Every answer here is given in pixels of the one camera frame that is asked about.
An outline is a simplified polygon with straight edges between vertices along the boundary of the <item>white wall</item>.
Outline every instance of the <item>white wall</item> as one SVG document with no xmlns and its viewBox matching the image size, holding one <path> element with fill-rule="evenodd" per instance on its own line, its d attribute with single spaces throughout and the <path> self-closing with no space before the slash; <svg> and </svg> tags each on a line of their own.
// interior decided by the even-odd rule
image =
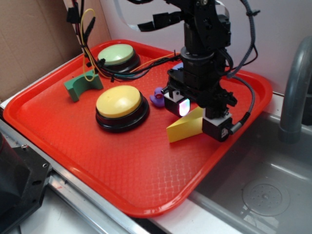
<svg viewBox="0 0 312 234">
<path fill-rule="evenodd" d="M 130 29 L 119 18 L 116 5 L 128 24 L 152 20 L 152 14 L 179 9 L 164 0 L 143 5 L 126 0 L 100 0 L 112 39 L 129 39 L 167 50 L 180 50 L 184 43 L 182 23 L 150 33 Z M 230 12 L 232 45 L 228 47 L 238 64 L 249 43 L 249 23 L 239 0 L 222 1 Z M 260 9 L 255 17 L 256 46 L 259 58 L 244 70 L 260 74 L 271 81 L 273 89 L 284 93 L 291 63 L 297 47 L 305 36 L 312 35 L 312 0 L 249 0 L 252 9 Z"/>
</svg>

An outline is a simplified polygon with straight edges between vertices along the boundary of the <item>yellow triangular block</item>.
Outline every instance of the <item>yellow triangular block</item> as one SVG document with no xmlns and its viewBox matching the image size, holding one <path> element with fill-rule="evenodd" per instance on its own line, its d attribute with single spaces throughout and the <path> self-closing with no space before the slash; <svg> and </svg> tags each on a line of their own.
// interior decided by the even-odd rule
<svg viewBox="0 0 312 234">
<path fill-rule="evenodd" d="M 175 142 L 202 133 L 203 109 L 195 108 L 167 127 L 169 142 Z"/>
</svg>

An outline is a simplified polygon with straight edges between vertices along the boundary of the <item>screw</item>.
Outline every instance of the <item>screw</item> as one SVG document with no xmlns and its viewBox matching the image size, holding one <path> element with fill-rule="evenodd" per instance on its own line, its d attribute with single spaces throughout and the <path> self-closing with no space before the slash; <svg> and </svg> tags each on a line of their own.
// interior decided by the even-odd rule
<svg viewBox="0 0 312 234">
<path fill-rule="evenodd" d="M 23 150 L 27 150 L 28 147 L 29 147 L 29 146 L 26 145 L 26 144 L 23 144 L 23 145 L 21 146 L 21 148 L 22 148 Z"/>
<path fill-rule="evenodd" d="M 208 0 L 201 0 L 200 3 L 201 5 L 205 6 L 208 4 Z"/>
</svg>

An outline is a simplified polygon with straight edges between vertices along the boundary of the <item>red tray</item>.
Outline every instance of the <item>red tray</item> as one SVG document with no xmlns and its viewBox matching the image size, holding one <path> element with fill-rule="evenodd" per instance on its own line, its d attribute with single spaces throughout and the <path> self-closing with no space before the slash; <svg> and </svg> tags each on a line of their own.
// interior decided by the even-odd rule
<svg viewBox="0 0 312 234">
<path fill-rule="evenodd" d="M 127 40 L 114 40 L 92 49 L 97 55 L 116 43 L 134 47 L 146 62 L 171 52 Z M 129 84 L 149 95 L 166 86 L 169 62 L 146 76 L 126 83 L 102 79 L 104 90 Z M 76 103 L 63 83 L 82 74 L 82 56 L 67 63 L 15 97 L 5 108 L 4 118 L 72 174 L 130 216 L 151 217 L 179 205 L 256 119 L 272 97 L 263 77 L 241 72 L 255 90 L 251 117 L 236 134 L 220 143 L 205 134 L 169 143 L 166 127 L 177 120 L 165 109 L 150 104 L 147 120 L 126 133 L 102 130 L 96 122 L 96 100 L 104 90 L 89 90 Z M 234 123 L 248 110 L 251 93 L 231 79 L 221 85 L 233 91 L 238 104 L 230 109 Z"/>
</svg>

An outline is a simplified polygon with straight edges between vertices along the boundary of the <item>stainless steel sink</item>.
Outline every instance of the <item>stainless steel sink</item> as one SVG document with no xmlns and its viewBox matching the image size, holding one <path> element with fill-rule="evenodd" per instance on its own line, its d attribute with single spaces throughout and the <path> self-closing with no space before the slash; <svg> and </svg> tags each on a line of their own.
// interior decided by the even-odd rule
<svg viewBox="0 0 312 234">
<path fill-rule="evenodd" d="M 312 233 L 312 130 L 278 140 L 266 113 L 199 184 L 190 199 L 243 233 Z"/>
</svg>

